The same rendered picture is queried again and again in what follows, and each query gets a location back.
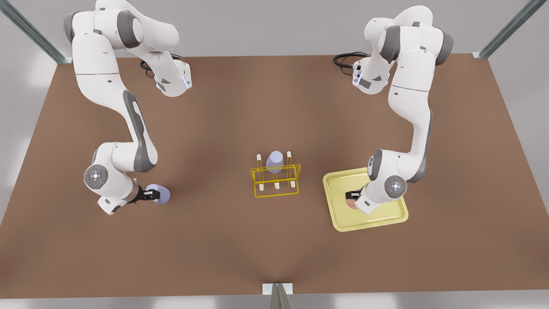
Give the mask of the lavender cup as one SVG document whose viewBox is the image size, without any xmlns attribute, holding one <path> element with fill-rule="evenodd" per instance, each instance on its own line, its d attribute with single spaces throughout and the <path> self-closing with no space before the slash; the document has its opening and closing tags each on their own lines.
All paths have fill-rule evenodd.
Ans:
<svg viewBox="0 0 549 309">
<path fill-rule="evenodd" d="M 267 171 L 272 174 L 277 174 L 282 170 L 284 166 L 284 157 L 282 152 L 274 151 L 272 152 L 266 161 Z"/>
<path fill-rule="evenodd" d="M 160 192 L 160 198 L 154 201 L 157 205 L 164 205 L 169 201 L 171 195 L 170 191 L 166 187 L 157 184 L 151 184 L 146 187 L 146 190 L 151 188 Z"/>
</svg>

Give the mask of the yellow square tray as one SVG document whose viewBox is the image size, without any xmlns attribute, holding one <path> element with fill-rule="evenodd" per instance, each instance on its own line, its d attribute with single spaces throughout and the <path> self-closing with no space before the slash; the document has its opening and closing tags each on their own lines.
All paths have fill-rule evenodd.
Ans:
<svg viewBox="0 0 549 309">
<path fill-rule="evenodd" d="M 403 197 L 382 204 L 370 215 L 351 209 L 345 200 L 345 192 L 362 188 L 367 182 L 369 177 L 366 167 L 327 173 L 324 176 L 323 184 L 332 225 L 339 232 L 398 224 L 408 219 L 409 213 Z"/>
</svg>

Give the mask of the silver frame post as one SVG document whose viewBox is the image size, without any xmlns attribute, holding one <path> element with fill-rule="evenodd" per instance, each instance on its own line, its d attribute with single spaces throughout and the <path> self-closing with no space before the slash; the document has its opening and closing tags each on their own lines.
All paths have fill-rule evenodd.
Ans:
<svg viewBox="0 0 549 309">
<path fill-rule="evenodd" d="M 27 35 L 42 51 L 57 64 L 71 64 L 72 58 L 65 57 L 35 26 L 29 22 L 8 0 L 0 0 L 2 12 L 15 26 Z"/>
<path fill-rule="evenodd" d="M 480 50 L 472 53 L 474 59 L 488 59 L 500 48 L 527 20 L 531 18 L 547 0 L 529 0 L 516 15 Z"/>
<path fill-rule="evenodd" d="M 293 294 L 293 283 L 263 283 L 262 294 L 271 297 L 269 309 L 293 309 L 288 298 Z"/>
</svg>

